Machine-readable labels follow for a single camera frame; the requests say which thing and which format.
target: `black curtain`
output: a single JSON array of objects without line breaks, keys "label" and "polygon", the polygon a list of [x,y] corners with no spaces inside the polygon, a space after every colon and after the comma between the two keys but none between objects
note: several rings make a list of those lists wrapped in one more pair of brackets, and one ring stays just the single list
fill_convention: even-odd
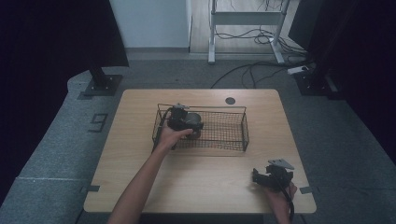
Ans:
[{"label": "black curtain", "polygon": [[128,61],[108,0],[7,1],[0,15],[2,202],[62,105],[67,80]]}]

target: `black object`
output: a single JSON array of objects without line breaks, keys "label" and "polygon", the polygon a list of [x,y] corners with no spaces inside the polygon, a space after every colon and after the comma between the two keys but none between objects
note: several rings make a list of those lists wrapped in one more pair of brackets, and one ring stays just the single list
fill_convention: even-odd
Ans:
[{"label": "black object", "polygon": [[171,113],[168,127],[175,131],[193,129],[195,133],[198,133],[204,128],[201,117],[197,113],[189,113],[184,108],[177,106],[171,108]]},{"label": "black object", "polygon": [[292,222],[294,217],[294,204],[290,195],[286,192],[286,188],[293,179],[293,172],[287,172],[283,167],[270,164],[266,167],[266,173],[269,175],[261,175],[253,168],[253,182],[274,191],[282,191],[290,206],[290,222]]}]

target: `human arm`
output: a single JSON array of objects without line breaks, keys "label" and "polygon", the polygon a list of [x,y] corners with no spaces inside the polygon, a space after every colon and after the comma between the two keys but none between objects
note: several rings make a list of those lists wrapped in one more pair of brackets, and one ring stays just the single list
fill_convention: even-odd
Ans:
[{"label": "human arm", "polygon": [[192,129],[175,132],[165,122],[159,144],[121,194],[107,223],[138,223],[163,159],[178,139],[190,133]]},{"label": "human arm", "polygon": [[[290,185],[285,188],[285,191],[293,199],[297,187],[290,182]],[[272,189],[264,188],[264,192],[276,217],[276,222],[278,224],[290,224],[290,206],[282,191],[273,191]]]}]

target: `human hand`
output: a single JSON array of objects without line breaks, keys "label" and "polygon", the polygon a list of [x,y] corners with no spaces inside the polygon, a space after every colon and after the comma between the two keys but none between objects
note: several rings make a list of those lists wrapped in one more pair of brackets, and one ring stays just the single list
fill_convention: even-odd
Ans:
[{"label": "human hand", "polygon": [[163,123],[163,129],[161,131],[161,136],[160,136],[160,142],[158,143],[158,146],[156,149],[163,149],[166,152],[173,147],[176,142],[182,138],[183,136],[186,136],[188,134],[192,133],[192,129],[186,129],[183,131],[175,131],[171,128],[168,127],[168,123],[165,121]]},{"label": "human hand", "polygon": [[[290,185],[285,188],[285,191],[289,194],[293,200],[294,194],[297,191],[297,187],[290,182]],[[290,205],[286,200],[285,195],[282,191],[273,191],[272,189],[264,188],[265,195],[267,196],[268,203],[274,212],[276,221],[278,224],[290,223]]]}]

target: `round hole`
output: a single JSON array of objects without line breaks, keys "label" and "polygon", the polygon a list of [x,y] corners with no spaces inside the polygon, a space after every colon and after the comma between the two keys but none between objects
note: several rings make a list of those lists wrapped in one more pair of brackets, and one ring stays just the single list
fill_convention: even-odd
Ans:
[{"label": "round hole", "polygon": [[235,104],[235,99],[233,97],[228,97],[225,99],[225,103],[227,103],[227,105],[233,105]]}]

